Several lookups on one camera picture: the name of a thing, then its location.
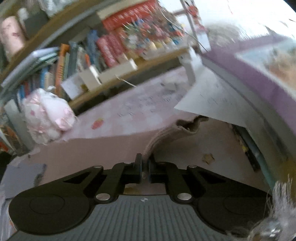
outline pink cylinder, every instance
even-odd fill
[[[5,46],[8,58],[24,47],[25,37],[15,16],[8,17],[1,23],[0,41]]]

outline white cable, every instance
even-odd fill
[[[161,14],[165,17],[165,19],[167,20],[167,21],[169,21],[172,25],[174,25],[175,27],[177,27],[179,30],[181,30],[182,32],[184,32],[184,33],[186,33],[187,35],[189,35],[190,37],[192,37],[192,38],[194,38],[199,44],[200,44],[200,46],[202,46],[202,48],[206,51],[206,52],[208,52],[206,49],[205,49],[205,47],[198,41],[198,39],[196,38],[196,37],[194,37],[194,36],[192,36],[191,34],[189,34],[189,33],[187,33],[185,30],[183,30],[182,28],[180,28],[179,26],[177,26],[176,24],[174,24],[171,20],[169,20],[164,14],[163,14],[163,11],[162,11],[162,9],[160,10],[160,12],[161,12]]]
[[[124,80],[124,79],[119,78],[117,75],[115,75],[115,77],[118,78],[119,80],[121,80],[121,81],[123,81],[123,82],[125,82],[125,83],[127,83],[127,84],[129,84],[129,85],[131,85],[132,87],[137,87],[137,86],[131,84],[130,82],[128,82],[128,81],[126,81],[126,80]]]

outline bookshelf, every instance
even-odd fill
[[[144,60],[142,58],[139,58],[137,60],[135,60],[135,63],[138,66],[138,69],[136,71],[133,71],[129,74],[126,74],[124,76],[121,76],[122,79],[128,79],[136,74],[139,74],[145,70],[148,70],[152,67],[155,67],[159,64],[162,64],[164,62],[167,62],[171,59],[177,58],[178,56],[186,53],[188,51],[188,48],[182,48],[179,50],[176,50],[172,53],[168,53],[165,55],[162,55],[158,58],[152,59],[152,60]],[[91,100],[92,98],[96,97],[97,95],[99,95],[101,92],[108,90],[109,88],[119,84],[120,82],[122,82],[121,80],[114,78],[112,80],[110,80],[108,83],[102,84],[100,87],[98,87],[97,89],[93,90],[93,91],[89,91],[84,93],[83,95],[77,97],[75,100],[70,101],[69,105],[72,109],[77,109],[78,107],[80,107],[82,104],[84,104],[85,102]]]
[[[0,75],[0,83],[18,66],[31,52],[47,47],[58,36],[79,23],[86,17],[106,8],[119,0],[79,0],[67,6],[44,25],[38,33],[26,42],[26,45],[15,56]],[[19,1],[10,6],[4,16],[15,15],[20,8]]]

